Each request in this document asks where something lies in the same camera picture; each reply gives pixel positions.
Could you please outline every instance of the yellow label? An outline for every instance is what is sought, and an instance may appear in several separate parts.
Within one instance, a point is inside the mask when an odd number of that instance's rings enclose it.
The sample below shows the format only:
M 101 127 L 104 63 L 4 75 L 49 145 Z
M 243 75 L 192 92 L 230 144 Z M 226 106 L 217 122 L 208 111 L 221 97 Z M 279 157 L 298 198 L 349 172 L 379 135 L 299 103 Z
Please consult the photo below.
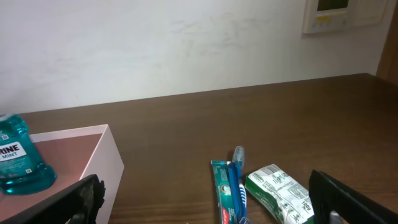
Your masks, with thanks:
M 329 22 L 330 16 L 318 16 L 317 22 Z

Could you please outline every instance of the green toothpaste tube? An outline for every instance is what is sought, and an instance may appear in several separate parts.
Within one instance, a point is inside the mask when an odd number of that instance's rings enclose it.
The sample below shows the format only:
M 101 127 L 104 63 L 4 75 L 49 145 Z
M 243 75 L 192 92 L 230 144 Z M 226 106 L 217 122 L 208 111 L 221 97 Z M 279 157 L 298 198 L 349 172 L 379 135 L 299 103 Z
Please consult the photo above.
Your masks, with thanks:
M 246 189 L 281 224 L 312 224 L 308 191 L 272 164 L 246 177 Z
M 221 224 L 235 224 L 236 214 L 232 201 L 231 187 L 228 181 L 228 164 L 226 161 L 211 161 L 216 183 L 218 211 Z

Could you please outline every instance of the thermostat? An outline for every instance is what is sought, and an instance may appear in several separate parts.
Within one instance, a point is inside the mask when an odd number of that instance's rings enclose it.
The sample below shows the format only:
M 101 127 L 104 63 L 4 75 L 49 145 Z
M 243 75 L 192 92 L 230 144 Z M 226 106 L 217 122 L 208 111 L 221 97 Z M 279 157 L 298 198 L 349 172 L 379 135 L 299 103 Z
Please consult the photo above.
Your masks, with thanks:
M 343 30 L 354 21 L 358 0 L 307 0 L 303 33 Z

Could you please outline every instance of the red logo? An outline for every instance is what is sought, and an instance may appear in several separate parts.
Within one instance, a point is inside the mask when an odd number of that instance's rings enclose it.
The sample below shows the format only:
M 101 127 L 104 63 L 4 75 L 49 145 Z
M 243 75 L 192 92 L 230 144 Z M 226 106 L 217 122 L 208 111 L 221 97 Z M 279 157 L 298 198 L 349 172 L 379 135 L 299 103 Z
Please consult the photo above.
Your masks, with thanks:
M 228 224 L 229 215 L 225 208 L 223 208 L 223 224 Z

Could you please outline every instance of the mouthwash bottle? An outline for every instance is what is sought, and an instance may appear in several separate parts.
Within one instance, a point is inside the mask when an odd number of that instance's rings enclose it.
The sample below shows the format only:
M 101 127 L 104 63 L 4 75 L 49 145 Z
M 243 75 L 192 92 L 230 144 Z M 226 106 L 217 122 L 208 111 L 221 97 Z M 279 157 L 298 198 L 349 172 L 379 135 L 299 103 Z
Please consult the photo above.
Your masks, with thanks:
M 0 188 L 5 194 L 36 193 L 57 178 L 37 152 L 28 130 L 19 115 L 0 113 Z

